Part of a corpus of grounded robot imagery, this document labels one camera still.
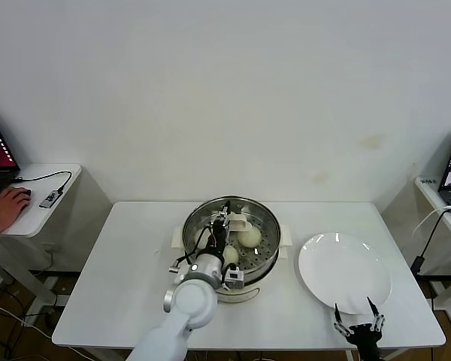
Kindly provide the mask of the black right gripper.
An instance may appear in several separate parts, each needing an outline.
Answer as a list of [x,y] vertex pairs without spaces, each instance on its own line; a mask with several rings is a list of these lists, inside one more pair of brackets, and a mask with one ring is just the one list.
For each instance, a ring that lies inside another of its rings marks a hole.
[[381,314],[377,306],[367,297],[368,304],[374,315],[374,320],[372,323],[364,323],[350,328],[346,327],[342,323],[341,313],[338,309],[337,304],[334,305],[334,328],[341,335],[348,335],[347,341],[350,344],[355,345],[360,352],[377,352],[377,342],[380,340],[380,332],[383,330],[383,325],[385,322],[385,316]]

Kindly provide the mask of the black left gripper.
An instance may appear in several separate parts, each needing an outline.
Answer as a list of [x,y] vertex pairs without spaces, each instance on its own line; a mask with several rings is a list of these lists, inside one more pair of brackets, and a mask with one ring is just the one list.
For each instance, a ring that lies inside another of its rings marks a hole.
[[210,236],[207,241],[206,253],[223,258],[223,253],[229,239],[229,222],[231,202],[226,202],[221,211],[214,211],[210,216]]

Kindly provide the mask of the person's bare hand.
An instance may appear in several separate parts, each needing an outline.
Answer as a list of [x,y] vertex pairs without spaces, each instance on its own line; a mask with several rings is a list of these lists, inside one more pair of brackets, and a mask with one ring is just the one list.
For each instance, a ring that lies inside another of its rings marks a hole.
[[14,224],[31,202],[31,191],[22,187],[8,187],[0,194],[0,232]]

